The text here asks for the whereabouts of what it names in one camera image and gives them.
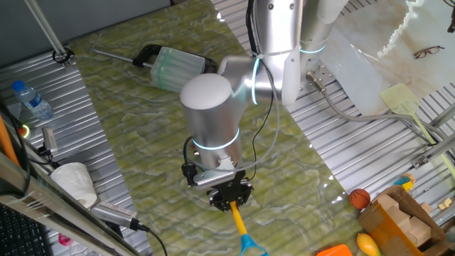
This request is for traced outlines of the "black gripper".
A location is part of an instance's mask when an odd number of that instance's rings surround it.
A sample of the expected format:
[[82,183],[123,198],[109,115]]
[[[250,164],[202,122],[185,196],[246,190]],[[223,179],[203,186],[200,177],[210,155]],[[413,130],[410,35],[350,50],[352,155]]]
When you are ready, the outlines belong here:
[[233,180],[208,191],[209,204],[222,212],[230,209],[230,202],[236,201],[239,206],[246,204],[254,188],[249,179],[243,179],[245,174],[245,171],[238,171]]

